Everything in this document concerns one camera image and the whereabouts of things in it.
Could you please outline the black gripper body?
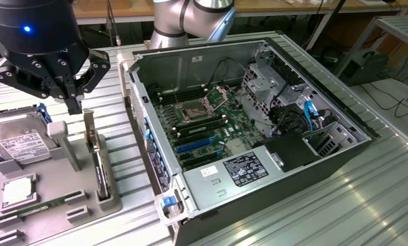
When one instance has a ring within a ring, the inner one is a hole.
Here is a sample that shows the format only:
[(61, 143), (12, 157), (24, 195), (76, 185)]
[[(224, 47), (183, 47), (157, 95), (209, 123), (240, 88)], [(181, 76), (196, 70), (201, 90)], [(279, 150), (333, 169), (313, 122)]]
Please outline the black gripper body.
[(0, 1), (0, 77), (18, 71), (71, 77), (89, 54), (71, 1)]

